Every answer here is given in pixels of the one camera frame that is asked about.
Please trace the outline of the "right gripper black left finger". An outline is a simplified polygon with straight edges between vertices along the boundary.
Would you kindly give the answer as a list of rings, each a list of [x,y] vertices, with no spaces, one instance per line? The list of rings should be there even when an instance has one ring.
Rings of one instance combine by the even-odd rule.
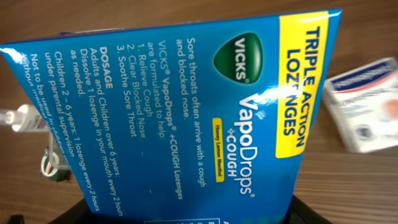
[[[49,224],[95,224],[95,216],[90,211],[85,199],[81,199],[69,210],[50,221]]]

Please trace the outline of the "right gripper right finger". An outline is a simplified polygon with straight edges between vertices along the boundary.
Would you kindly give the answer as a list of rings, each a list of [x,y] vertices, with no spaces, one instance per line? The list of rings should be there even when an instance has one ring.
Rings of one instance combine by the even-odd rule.
[[[294,195],[287,212],[287,224],[332,224],[332,222]]]

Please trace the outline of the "white calamine lotion bottle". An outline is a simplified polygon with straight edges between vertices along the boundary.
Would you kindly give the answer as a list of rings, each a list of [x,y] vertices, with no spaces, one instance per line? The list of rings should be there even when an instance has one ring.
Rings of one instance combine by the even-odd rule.
[[[17,110],[1,109],[1,126],[11,126],[17,133],[49,132],[36,107],[28,104],[21,105]]]

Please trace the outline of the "white Hansaplast plaster box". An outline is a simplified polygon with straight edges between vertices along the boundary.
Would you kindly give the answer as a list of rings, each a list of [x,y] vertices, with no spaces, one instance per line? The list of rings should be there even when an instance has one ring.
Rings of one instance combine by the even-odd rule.
[[[346,149],[397,146],[397,60],[383,58],[325,80],[323,101]]]

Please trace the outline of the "blue Vicks lozenge box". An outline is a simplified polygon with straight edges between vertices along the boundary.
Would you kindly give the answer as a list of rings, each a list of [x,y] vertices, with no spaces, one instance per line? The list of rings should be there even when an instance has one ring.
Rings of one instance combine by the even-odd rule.
[[[90,223],[282,223],[342,11],[2,44]]]

